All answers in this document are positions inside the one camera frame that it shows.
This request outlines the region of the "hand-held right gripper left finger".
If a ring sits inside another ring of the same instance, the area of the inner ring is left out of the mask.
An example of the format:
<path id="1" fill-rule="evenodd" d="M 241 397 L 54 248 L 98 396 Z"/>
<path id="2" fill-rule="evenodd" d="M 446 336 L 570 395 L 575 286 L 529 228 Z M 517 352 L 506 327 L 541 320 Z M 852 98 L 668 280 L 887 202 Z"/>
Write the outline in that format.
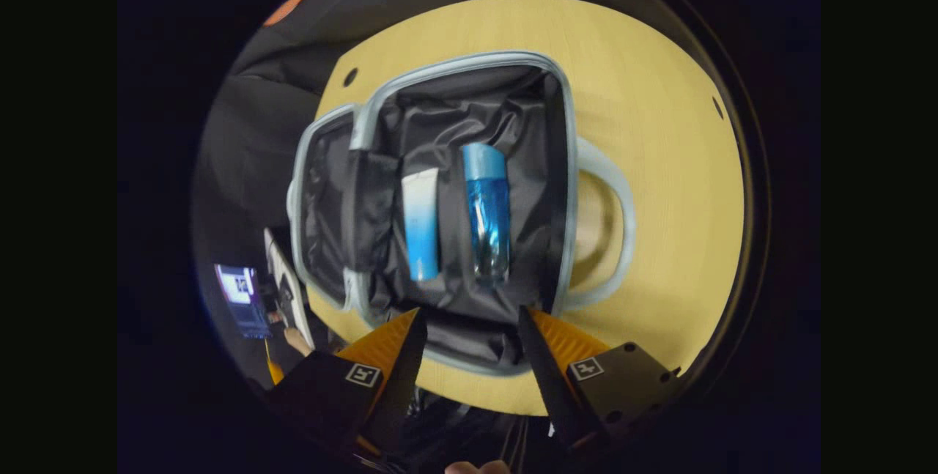
<path id="1" fill-rule="evenodd" d="M 425 311 L 406 311 L 336 354 L 312 351 L 265 400 L 295 430 L 331 450 L 394 453 L 425 344 Z"/>

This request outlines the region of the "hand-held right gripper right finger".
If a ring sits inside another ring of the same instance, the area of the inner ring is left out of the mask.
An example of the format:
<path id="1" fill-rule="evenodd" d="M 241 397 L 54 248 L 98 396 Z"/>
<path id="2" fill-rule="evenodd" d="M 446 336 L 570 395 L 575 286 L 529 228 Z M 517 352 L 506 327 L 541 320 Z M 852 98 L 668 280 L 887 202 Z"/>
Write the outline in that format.
<path id="1" fill-rule="evenodd" d="M 556 316 L 520 307 L 518 335 L 556 437 L 572 454 L 600 454 L 646 430 L 683 377 L 635 341 L 610 347 Z"/>

